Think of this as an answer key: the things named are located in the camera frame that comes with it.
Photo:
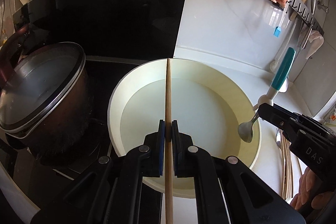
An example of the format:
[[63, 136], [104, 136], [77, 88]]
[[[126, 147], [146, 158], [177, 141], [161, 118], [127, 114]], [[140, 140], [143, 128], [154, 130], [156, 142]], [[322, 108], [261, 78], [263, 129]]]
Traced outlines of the right human hand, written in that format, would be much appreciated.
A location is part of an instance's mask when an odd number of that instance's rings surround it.
[[317, 182], [316, 174], [309, 167], [306, 167], [304, 174], [299, 178], [298, 193], [290, 202], [290, 206], [294, 210], [299, 211], [310, 199], [311, 207], [314, 210], [321, 210], [329, 203], [334, 192], [313, 193], [313, 188]]

